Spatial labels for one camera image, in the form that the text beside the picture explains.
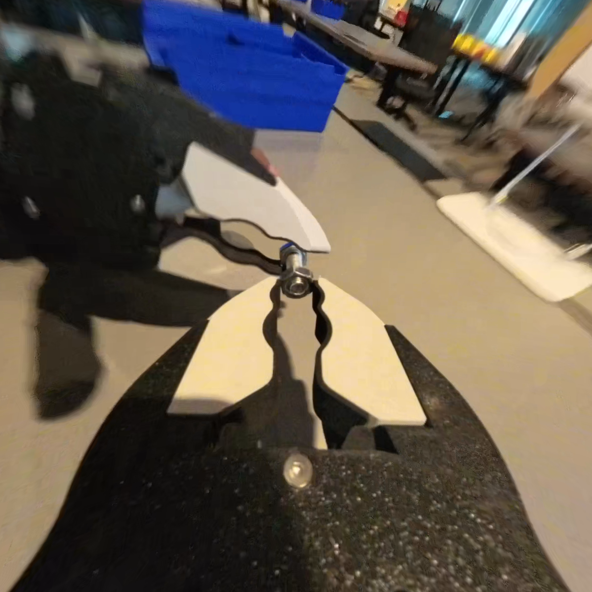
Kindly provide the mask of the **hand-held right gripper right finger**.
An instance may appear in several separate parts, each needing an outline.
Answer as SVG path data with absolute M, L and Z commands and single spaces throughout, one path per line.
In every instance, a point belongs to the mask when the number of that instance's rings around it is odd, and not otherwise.
M 320 278 L 313 399 L 329 427 L 424 426 L 425 411 L 385 323 L 366 305 Z

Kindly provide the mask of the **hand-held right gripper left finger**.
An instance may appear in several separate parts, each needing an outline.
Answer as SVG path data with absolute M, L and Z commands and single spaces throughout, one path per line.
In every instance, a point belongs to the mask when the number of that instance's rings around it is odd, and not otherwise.
M 174 416 L 215 416 L 270 384 L 281 298 L 268 277 L 208 319 L 167 409 Z

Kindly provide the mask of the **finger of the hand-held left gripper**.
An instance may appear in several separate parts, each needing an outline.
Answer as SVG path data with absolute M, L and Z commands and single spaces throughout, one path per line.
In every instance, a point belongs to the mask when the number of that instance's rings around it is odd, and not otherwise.
M 220 221 L 214 218 L 187 217 L 182 223 L 182 229 L 189 236 L 195 237 L 209 244 L 226 260 L 239 265 L 251 265 L 266 273 L 282 273 L 280 260 L 271 259 L 254 248 L 237 247 L 227 241 L 221 232 Z
M 312 212 L 281 178 L 272 179 L 274 184 L 192 143 L 177 179 L 159 188 L 156 214 L 174 218 L 196 211 L 218 221 L 241 221 L 307 253 L 330 253 Z

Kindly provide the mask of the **silver hex bolt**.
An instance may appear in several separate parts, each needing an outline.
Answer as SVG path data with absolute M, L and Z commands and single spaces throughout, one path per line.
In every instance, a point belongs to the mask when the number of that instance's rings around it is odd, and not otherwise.
M 307 252 L 292 242 L 286 243 L 280 248 L 279 256 L 283 272 L 307 268 Z

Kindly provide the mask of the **silver hex nut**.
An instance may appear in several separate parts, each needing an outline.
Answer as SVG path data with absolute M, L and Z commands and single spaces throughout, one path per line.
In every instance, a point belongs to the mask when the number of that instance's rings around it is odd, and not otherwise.
M 292 299 L 306 297 L 314 284 L 314 275 L 303 267 L 287 268 L 279 276 L 279 285 L 282 293 Z

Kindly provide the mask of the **large blue plastic bin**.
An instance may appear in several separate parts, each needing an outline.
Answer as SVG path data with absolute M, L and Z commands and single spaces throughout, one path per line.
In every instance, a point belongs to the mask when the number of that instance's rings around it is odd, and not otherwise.
M 142 31 L 154 67 L 253 129 L 322 133 L 348 71 L 301 33 L 185 2 L 143 1 Z

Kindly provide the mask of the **wooden office desk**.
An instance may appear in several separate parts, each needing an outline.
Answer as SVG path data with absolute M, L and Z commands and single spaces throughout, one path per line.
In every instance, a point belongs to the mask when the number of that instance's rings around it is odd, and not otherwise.
M 330 19 L 314 13 L 310 6 L 300 1 L 274 1 L 282 11 L 294 14 L 307 24 L 329 35 L 358 55 L 387 68 L 382 91 L 376 106 L 384 109 L 394 95 L 396 80 L 403 72 L 433 75 L 437 66 L 429 61 L 396 46 L 388 40 L 381 40 L 373 33 L 342 20 Z

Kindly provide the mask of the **row of yellow bins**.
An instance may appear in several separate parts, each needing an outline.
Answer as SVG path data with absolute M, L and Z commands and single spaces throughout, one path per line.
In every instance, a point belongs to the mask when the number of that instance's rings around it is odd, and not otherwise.
M 452 45 L 455 54 L 479 63 L 496 63 L 501 50 L 467 33 L 458 34 Z

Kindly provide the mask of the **instruction poster board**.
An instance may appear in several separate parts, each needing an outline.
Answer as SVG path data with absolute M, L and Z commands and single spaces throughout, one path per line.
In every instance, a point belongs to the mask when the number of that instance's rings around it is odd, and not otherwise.
M 590 46 L 591 2 L 540 63 L 530 79 L 527 100 L 537 100 L 545 94 Z

